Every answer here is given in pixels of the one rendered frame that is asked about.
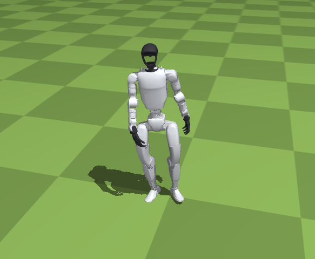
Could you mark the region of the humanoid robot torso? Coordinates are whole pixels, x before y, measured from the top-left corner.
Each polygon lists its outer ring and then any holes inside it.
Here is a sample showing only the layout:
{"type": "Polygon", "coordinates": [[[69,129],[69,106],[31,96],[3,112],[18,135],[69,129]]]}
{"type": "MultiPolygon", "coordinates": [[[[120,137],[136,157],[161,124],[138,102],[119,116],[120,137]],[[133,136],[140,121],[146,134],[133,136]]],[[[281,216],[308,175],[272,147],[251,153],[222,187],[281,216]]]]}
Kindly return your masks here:
{"type": "Polygon", "coordinates": [[[165,114],[162,113],[164,104],[167,100],[167,78],[165,68],[155,72],[146,72],[148,68],[142,68],[138,72],[137,80],[140,96],[147,110],[151,110],[148,115],[149,131],[165,131],[165,114]]]}

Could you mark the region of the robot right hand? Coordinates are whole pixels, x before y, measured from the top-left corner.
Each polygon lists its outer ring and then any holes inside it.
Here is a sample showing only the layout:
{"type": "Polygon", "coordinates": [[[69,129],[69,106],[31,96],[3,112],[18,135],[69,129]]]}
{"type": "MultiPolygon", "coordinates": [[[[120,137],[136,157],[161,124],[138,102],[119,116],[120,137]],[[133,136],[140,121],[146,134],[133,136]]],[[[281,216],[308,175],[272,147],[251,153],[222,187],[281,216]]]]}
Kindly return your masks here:
{"type": "Polygon", "coordinates": [[[133,140],[135,141],[136,145],[138,145],[138,146],[140,146],[140,147],[146,147],[146,145],[145,145],[145,146],[142,145],[142,143],[145,143],[145,142],[142,141],[142,140],[139,138],[139,136],[138,136],[138,134],[137,134],[138,131],[137,131],[136,126],[132,126],[132,131],[133,131],[133,132],[130,131],[130,134],[132,134],[133,140]]]}

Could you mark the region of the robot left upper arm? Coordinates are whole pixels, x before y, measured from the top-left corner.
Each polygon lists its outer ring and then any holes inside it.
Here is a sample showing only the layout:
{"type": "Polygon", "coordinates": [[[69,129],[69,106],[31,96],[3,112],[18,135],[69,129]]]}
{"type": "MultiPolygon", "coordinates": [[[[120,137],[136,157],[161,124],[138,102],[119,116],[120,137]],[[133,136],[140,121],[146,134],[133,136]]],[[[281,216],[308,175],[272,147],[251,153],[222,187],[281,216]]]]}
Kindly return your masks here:
{"type": "Polygon", "coordinates": [[[171,87],[175,93],[174,100],[179,103],[181,101],[184,101],[184,96],[181,93],[181,86],[178,79],[178,74],[175,70],[165,70],[165,75],[167,80],[170,82],[171,87]]]}

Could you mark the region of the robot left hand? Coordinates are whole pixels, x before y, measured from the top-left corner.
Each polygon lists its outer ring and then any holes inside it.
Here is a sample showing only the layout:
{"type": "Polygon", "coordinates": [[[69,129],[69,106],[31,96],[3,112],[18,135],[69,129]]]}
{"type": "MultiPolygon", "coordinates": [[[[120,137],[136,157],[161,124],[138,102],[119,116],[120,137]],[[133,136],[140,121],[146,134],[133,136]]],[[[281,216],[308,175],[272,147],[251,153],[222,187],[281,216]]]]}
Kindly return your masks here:
{"type": "Polygon", "coordinates": [[[186,128],[183,131],[186,131],[184,133],[185,135],[187,135],[190,132],[190,117],[188,115],[185,115],[183,120],[185,121],[185,126],[182,129],[186,128]]]}

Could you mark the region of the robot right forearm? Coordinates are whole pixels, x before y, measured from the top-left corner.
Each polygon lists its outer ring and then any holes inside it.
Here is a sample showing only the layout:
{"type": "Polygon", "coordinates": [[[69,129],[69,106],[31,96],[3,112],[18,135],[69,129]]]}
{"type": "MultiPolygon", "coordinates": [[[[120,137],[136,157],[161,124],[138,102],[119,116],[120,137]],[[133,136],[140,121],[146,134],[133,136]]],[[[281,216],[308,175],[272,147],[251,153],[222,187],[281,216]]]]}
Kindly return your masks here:
{"type": "MultiPolygon", "coordinates": [[[[136,117],[137,110],[134,108],[130,108],[129,100],[128,100],[128,113],[129,113],[128,130],[133,132],[132,126],[136,126],[136,123],[137,123],[137,117],[136,117]]],[[[136,128],[137,128],[137,126],[136,126],[136,128]]]]}

